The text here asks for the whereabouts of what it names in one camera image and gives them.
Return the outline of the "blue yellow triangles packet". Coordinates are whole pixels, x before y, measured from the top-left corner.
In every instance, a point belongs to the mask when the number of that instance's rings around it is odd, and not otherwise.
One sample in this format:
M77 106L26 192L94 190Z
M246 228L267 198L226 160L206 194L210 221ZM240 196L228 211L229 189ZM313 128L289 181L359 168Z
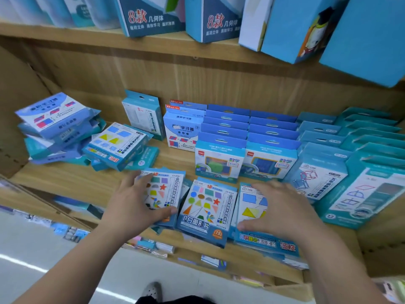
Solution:
M93 137L82 151L89 159L98 159L121 172L153 136L150 132L114 122Z

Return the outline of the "row of blue green-cube boxes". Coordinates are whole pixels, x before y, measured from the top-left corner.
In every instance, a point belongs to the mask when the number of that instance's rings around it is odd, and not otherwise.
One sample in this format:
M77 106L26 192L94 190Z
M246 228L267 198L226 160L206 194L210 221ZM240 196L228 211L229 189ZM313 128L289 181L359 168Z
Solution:
M249 109L209 104L195 147L195 174L236 184L246 155Z

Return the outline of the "plain blue large box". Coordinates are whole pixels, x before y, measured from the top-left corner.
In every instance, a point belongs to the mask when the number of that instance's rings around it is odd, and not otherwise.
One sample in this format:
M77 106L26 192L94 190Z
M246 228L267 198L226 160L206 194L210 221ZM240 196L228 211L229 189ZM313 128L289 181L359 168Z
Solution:
M405 76L405 0L350 0L319 62L395 86Z

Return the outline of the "green white packets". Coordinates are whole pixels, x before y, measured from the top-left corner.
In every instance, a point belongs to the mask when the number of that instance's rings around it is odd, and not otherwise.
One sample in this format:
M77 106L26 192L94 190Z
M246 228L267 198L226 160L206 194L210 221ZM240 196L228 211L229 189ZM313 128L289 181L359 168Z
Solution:
M405 304L405 277L372 278L390 304Z

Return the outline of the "row of large teal packets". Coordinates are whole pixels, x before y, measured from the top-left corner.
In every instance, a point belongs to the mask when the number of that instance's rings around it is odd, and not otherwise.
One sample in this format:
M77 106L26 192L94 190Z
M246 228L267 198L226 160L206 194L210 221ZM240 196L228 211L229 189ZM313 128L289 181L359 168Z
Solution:
M322 221L358 229L405 193L405 134L387 112L349 107L336 119L348 176L315 203Z

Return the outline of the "pink blue small packets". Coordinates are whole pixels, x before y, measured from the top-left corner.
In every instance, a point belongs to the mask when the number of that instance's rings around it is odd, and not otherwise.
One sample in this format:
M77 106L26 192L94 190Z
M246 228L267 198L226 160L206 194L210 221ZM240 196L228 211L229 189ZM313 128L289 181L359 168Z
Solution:
M167 259L169 255L173 255L176 250L176 247L172 245L150 240L141 236L136 236L128 240L122 248L138 250L161 259Z

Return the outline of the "white star shapes card packet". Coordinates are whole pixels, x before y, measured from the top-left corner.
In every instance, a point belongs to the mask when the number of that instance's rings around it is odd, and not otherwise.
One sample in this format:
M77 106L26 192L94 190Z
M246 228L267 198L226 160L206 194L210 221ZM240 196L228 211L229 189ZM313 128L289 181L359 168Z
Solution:
M170 206L179 209L186 172L167 168L147 168L141 171L140 176L148 174L152 174L152 178L144 191L145 205L152 210Z

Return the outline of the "light blue upright box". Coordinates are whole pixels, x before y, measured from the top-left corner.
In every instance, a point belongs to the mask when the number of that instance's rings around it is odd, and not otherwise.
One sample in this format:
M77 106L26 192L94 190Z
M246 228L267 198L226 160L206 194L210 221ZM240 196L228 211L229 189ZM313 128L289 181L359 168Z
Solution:
M158 97L125 90L126 98L122 101L131 126L153 134L163 141L166 137L162 112Z

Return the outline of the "dark blue red print box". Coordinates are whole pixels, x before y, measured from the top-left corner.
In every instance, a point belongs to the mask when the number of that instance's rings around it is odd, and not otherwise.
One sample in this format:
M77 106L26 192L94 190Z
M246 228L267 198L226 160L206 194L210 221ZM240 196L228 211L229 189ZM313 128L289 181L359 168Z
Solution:
M114 0L126 37L185 31L185 0Z
M185 0L185 32L200 43L238 38L245 0Z

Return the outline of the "row of pale blue boxes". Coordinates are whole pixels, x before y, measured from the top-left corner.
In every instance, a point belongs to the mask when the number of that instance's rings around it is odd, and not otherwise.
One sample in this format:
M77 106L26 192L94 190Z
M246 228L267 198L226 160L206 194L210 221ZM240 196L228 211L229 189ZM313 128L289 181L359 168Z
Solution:
M114 0L0 0L0 20L59 28L120 27Z

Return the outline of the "teal flat packet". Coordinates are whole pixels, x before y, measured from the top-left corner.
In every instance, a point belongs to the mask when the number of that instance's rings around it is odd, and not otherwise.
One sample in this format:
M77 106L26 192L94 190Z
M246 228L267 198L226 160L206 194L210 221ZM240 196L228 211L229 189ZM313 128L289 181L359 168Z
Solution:
M191 188L191 185L192 185L192 181L185 178L183 181L182 187L181 187L179 201L177 202L177 204L175 206L177 208L177 213L174 215L171 215L170 217L168 217L164 220L157 222L156 224L154 224L150 227L152 229L152 231L154 231L157 235L160 235L166 229L168 229L168 230L175 229L176 223L178 220L178 216L180 213L180 209L186 199L186 196Z

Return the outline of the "person's left hand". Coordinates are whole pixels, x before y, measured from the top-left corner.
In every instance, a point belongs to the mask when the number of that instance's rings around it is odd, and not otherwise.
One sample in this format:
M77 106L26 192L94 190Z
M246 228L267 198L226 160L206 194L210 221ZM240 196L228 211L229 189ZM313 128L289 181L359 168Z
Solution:
M141 234L151 225L146 224L144 191L152 174L140 176L141 171L132 171L121 181L112 194L99 227L108 231L122 243Z

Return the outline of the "row of small colourful packets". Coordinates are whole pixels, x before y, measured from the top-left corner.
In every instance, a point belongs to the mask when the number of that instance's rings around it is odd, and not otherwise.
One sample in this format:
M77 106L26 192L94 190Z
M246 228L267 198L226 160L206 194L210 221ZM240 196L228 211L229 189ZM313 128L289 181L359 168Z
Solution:
M74 243L79 243L90 233L89 231L74 226L59 223L51 219L43 218L41 216L32 215L24 211L9 208L7 206L0 205L0 211L9 215L21 217L27 222L49 228L53 230L53 233L55 235L61 236L63 239Z

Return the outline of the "row of teal stick-frame packets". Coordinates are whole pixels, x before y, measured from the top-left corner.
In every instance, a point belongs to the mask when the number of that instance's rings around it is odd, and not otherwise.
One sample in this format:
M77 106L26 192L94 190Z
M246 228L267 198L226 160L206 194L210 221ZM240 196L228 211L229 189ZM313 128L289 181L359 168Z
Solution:
M341 149L346 136L339 136L341 126L334 125L336 117L301 112L296 123L301 143L297 161L282 182L290 184L310 203L322 199L348 176L346 161L351 152Z

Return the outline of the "person's right hand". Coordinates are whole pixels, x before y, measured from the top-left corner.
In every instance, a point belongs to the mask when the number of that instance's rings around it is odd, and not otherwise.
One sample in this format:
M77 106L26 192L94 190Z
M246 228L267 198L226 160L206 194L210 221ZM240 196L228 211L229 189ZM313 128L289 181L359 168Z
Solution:
M267 233L299 244L323 227L309 201L290 184L272 180L254 183L252 187L268 201L266 214L261 217L266 219Z

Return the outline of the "row of blue grid-window boxes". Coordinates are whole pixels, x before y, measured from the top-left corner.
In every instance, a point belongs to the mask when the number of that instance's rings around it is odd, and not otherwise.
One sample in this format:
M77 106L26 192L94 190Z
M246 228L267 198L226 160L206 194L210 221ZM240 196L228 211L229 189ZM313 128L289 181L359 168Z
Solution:
M301 142L296 116L251 111L240 176L282 180L298 159Z

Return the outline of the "person's right forearm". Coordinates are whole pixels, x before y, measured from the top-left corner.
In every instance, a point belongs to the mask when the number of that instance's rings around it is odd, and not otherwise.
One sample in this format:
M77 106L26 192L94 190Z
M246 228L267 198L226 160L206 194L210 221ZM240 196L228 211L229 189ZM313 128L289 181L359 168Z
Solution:
M307 260L317 304L389 304L333 230L299 230L291 239Z

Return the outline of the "teal round label packet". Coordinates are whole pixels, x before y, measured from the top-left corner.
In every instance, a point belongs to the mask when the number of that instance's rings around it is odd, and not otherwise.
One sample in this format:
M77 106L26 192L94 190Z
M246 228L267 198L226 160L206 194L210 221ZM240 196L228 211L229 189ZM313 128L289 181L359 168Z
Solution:
M137 154L132 161L130 161L124 169L127 170L142 170L151 168L159 155L159 148L154 146L145 146L144 149ZM91 167L95 171L102 171L109 169L109 167L101 162L99 159L91 160Z

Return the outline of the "small blue white packet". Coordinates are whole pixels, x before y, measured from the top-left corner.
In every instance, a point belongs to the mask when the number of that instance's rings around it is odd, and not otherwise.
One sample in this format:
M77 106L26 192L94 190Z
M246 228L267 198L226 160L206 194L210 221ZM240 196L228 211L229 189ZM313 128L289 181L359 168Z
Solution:
M204 265L209 265L210 267L215 268L219 271L226 270L227 263L224 260L213 258L207 255L201 255L200 260Z

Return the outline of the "white flat packet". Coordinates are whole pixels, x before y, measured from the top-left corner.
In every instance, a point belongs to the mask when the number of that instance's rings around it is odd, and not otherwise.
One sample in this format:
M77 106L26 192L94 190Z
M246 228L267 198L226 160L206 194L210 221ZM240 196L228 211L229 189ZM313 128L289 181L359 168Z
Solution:
M284 255L282 262L299 270L309 270L307 261L300 256Z

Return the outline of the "pile of blue flat packets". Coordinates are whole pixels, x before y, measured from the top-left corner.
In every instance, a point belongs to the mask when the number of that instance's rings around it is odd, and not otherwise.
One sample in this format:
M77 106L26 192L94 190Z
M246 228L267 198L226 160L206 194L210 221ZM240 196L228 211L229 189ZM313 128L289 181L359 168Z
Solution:
M82 149L106 127L100 112L63 92L17 110L29 162L42 165L82 160Z

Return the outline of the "blue triangle shapes card packet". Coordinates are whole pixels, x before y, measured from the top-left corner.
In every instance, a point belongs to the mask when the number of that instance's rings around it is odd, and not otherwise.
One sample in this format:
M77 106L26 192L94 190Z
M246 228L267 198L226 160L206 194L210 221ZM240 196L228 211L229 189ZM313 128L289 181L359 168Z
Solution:
M240 184L238 199L236 224L265 216L268 201L260 191L254 189L250 184ZM286 241L269 233L242 231L236 227L234 240L236 244L265 254L285 255L293 259L300 258L299 249L294 242Z

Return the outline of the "person's left forearm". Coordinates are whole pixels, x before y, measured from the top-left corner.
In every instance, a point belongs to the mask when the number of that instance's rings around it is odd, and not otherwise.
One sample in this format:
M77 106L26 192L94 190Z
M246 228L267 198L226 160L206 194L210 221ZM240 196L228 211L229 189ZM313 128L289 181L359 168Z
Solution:
M89 304L113 256L145 229L99 224L12 304Z

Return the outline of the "person's dark clothing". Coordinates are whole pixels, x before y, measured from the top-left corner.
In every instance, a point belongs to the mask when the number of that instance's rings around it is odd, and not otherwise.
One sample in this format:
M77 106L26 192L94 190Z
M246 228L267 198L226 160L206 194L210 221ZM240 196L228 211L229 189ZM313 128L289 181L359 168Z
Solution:
M152 296L140 297L134 304L216 304L208 298L199 296L185 296L172 301L157 301Z

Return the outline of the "person's grey shoe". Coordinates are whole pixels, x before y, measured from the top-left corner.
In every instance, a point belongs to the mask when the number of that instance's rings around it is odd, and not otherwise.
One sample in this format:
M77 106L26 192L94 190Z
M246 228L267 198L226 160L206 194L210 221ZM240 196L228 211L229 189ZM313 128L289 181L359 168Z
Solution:
M159 304L162 302L162 286L159 282L149 283L142 291L136 304Z

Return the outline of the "blue colourful shapes card packet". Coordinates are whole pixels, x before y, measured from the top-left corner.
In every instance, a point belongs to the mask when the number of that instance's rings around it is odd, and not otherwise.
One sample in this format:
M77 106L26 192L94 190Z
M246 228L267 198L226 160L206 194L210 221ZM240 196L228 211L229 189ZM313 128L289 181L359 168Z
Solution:
M224 249L237 196L235 186L198 177L181 206L175 228Z

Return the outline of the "yellow pink small packets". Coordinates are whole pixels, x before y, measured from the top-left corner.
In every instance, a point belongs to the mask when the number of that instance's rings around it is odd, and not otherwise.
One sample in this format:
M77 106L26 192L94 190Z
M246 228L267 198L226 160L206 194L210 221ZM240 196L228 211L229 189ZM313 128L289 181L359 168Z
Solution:
M265 284L259 281L255 281L243 276L232 275L232 279L240 284L251 286L253 288L264 288Z

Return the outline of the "wooden shelf unit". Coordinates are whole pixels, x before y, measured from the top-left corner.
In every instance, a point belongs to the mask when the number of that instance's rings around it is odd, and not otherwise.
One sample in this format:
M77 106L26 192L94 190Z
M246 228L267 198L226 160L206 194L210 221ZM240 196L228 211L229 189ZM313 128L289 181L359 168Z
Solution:
M0 22L0 205L92 230L97 220L52 202L63 195L106 206L122 173L95 172L69 163L28 163L14 112L60 91L101 110L107 124L128 123L125 90L170 100L227 105L298 115L338 115L347 107L387 111L405 118L405 77L395 87L377 86L322 66L317 57L291 65L238 45L238 40L200 44L185 32L130 39L121 30L61 29ZM217 303L294 302L313 298L309 271L283 265L253 250L217 248L185 240L176 231L143 236L176 247L161 259L120 249L101 287L136 300L150 281L163 283L165 298L210 295ZM207 255L226 261L225 271L204 265ZM232 275L265 284L253 288Z

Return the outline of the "white tall box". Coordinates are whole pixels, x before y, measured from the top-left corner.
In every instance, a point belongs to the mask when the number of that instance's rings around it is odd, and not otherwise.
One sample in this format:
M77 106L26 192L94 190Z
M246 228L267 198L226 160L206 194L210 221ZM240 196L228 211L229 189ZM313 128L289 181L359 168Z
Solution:
M245 0L239 45L260 51L274 0Z

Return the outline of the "blue packets on lower shelf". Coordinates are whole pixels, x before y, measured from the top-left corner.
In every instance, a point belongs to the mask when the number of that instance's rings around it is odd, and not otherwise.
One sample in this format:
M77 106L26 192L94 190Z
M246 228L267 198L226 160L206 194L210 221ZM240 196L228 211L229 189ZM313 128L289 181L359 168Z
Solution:
M53 198L53 201L74 212L90 214L97 219L101 219L104 214L104 208L100 208L98 206L94 206L93 204L82 202L76 199L71 199L69 197L57 195Z

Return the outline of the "blue cartoon figure box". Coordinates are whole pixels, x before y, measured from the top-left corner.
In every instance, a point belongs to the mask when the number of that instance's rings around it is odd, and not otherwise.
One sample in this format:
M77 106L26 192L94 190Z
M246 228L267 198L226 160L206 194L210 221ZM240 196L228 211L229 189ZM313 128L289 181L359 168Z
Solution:
M349 0L274 0L261 52L290 64L319 48Z

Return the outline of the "blue white red block box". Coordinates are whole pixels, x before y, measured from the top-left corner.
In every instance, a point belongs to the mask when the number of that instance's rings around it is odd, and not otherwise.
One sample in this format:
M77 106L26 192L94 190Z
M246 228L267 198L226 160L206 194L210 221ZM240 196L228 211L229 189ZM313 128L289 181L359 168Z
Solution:
M170 100L163 116L166 137L170 148L195 152L200 127L207 105L180 100Z

